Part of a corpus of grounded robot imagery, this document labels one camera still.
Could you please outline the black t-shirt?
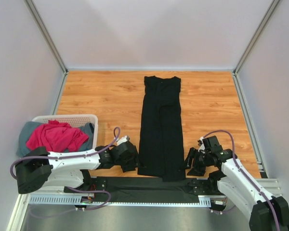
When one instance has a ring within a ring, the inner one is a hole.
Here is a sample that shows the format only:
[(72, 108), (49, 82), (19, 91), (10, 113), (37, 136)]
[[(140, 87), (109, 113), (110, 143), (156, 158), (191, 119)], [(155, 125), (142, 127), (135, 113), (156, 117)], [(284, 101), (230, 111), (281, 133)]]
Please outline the black t-shirt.
[(138, 174), (164, 182), (185, 179), (181, 79), (144, 77)]

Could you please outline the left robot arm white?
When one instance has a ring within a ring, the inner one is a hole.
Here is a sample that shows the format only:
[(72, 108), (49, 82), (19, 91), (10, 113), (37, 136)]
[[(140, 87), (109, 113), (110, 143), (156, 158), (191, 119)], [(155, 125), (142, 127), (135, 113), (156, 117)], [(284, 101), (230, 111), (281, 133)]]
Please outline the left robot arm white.
[(140, 165), (136, 146), (125, 141), (119, 145), (71, 153), (48, 152), (45, 147), (39, 147), (15, 161), (11, 173), (20, 194), (33, 193), (45, 187), (74, 188), (87, 193), (92, 187), (90, 170), (119, 166), (123, 172), (128, 172)]

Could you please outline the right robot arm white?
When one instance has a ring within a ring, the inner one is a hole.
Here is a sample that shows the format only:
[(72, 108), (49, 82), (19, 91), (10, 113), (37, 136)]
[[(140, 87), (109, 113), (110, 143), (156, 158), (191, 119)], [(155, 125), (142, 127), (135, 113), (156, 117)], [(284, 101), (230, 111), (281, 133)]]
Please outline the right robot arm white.
[(224, 149), (216, 136), (205, 135), (199, 148), (190, 148), (182, 168), (189, 176), (200, 177), (206, 168), (216, 171), (205, 180), (192, 181), (196, 192), (222, 194), (230, 199), (249, 222), (252, 231), (289, 231), (289, 205), (283, 196), (274, 196), (242, 165), (234, 148)]

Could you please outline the black base mat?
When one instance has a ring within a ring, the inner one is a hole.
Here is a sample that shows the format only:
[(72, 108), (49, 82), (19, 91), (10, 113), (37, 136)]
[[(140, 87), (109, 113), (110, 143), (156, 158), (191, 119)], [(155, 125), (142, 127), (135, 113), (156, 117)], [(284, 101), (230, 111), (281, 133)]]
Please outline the black base mat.
[(196, 203), (200, 196), (222, 196), (207, 179), (186, 178), (163, 182), (160, 178), (96, 177), (93, 188), (111, 194), (111, 202), (121, 203)]

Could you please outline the white plastic laundry basket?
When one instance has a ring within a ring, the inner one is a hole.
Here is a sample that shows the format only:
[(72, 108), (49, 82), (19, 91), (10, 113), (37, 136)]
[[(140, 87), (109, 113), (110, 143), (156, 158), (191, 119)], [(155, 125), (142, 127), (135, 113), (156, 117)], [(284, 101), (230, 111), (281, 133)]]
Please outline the white plastic laundry basket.
[(94, 127), (92, 148), (97, 145), (98, 138), (98, 117), (93, 114), (75, 114), (75, 115), (41, 115), (32, 119), (33, 122), (48, 123), (49, 120), (57, 120), (61, 123), (68, 123), (72, 127), (84, 126), (86, 123), (92, 123)]

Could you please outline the pink t-shirt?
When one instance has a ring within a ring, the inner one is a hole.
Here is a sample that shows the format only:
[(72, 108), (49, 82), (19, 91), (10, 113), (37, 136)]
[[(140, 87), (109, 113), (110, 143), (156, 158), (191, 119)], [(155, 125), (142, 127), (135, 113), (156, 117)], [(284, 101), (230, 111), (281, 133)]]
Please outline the pink t-shirt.
[(45, 147), (52, 152), (78, 152), (92, 147), (93, 133), (90, 125), (80, 128), (72, 127), (69, 123), (49, 120), (48, 123), (29, 123), (31, 126), (26, 148), (34, 150)]

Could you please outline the grey t-shirt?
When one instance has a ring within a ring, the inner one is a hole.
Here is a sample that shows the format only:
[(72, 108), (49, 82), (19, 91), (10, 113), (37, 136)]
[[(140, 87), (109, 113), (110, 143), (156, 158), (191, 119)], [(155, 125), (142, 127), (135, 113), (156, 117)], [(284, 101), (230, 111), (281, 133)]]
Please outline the grey t-shirt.
[(29, 149), (27, 147), (26, 143), (29, 140), (29, 138), (31, 137), (33, 131), (40, 125), (42, 125), (42, 123), (34, 122), (34, 121), (29, 121), (29, 122), (25, 123), (25, 125), (23, 126), (23, 128), (19, 134), (18, 148), (16, 151), (16, 155), (18, 157), (24, 157), (28, 153), (31, 152), (31, 149)]

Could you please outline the aluminium frame post right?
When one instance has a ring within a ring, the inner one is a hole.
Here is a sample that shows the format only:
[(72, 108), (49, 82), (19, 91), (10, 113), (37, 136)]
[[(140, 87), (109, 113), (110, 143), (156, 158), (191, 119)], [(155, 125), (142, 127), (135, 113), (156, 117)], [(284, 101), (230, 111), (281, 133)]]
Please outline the aluminium frame post right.
[(270, 19), (272, 18), (273, 14), (275, 13), (276, 9), (278, 8), (281, 0), (272, 0), (268, 9), (266, 10), (263, 18), (261, 19), (257, 29), (255, 30), (253, 36), (251, 37), (246, 49), (244, 50), (243, 54), (241, 55), (236, 67), (233, 70), (233, 74), (236, 76), (240, 70), (242, 69), (244, 63), (246, 62), (247, 58), (251, 54), (253, 48), (257, 44), (258, 40), (260, 39), (262, 33), (264, 32), (265, 28), (267, 27)]

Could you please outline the aluminium frame post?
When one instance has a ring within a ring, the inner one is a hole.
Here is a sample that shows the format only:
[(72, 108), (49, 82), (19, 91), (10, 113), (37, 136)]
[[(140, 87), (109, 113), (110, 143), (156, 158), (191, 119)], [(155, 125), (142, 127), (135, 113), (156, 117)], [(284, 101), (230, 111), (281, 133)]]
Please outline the aluminium frame post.
[(34, 1), (32, 0), (24, 0), (24, 3), (26, 4), (29, 12), (31, 13), (34, 21), (36, 22), (43, 38), (45, 39), (48, 47), (50, 48), (55, 60), (57, 61), (58, 65), (60, 66), (61, 70), (63, 71), (63, 73), (67, 73), (68, 69), (61, 57), (61, 55), (59, 54), (59, 51), (56, 48), (55, 43), (53, 42), (51, 35), (34, 3)]
[(246, 49), (244, 50), (243, 54), (241, 55), (236, 67), (233, 70), (233, 74), (236, 76), (240, 70), (242, 69), (244, 63), (246, 62), (247, 58), (251, 54), (253, 48), (257, 44), (258, 40), (260, 39), (262, 33), (264, 32), (265, 28), (267, 27), (270, 19), (272, 18), (273, 14), (275, 13), (276, 9), (278, 8), (281, 0), (272, 0), (268, 9), (266, 10), (263, 18), (261, 19), (257, 29), (255, 30), (253, 36), (251, 37)]

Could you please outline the aluminium frame post left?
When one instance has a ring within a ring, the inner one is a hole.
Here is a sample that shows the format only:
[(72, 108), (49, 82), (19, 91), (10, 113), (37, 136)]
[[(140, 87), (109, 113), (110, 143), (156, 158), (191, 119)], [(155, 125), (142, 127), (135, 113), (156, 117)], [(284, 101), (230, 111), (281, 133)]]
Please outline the aluminium frame post left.
[(61, 57), (61, 55), (59, 54), (59, 51), (56, 48), (55, 43), (53, 42), (51, 35), (34, 3), (34, 1), (32, 0), (24, 0), (24, 3), (26, 4), (29, 12), (31, 13), (34, 21), (36, 22), (43, 38), (45, 39), (48, 47), (50, 48), (55, 60), (57, 61), (58, 65), (60, 66), (61, 70), (63, 71), (63, 73), (67, 73), (68, 69)]

